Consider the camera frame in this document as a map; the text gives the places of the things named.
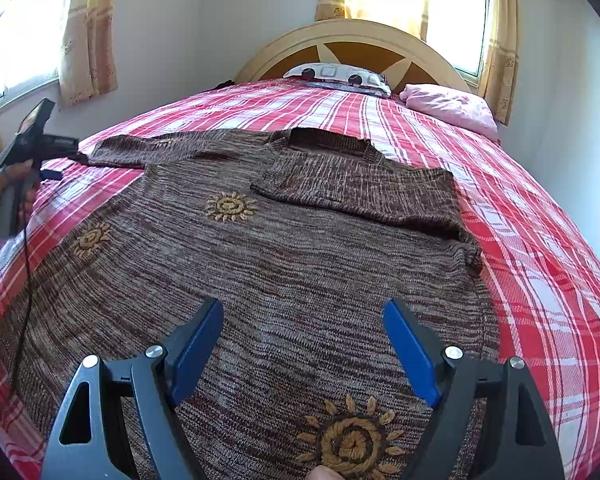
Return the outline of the person's left hand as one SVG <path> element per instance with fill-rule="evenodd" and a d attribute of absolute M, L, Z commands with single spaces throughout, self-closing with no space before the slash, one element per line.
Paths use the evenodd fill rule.
<path fill-rule="evenodd" d="M 13 164 L 0 169 L 0 198 L 5 188 L 24 180 L 32 170 L 33 160 L 29 159 L 20 164 Z M 40 182 L 35 181 L 29 191 L 23 194 L 21 203 L 18 209 L 18 230 L 21 231 L 28 223 L 32 216 L 33 205 L 38 195 Z"/>

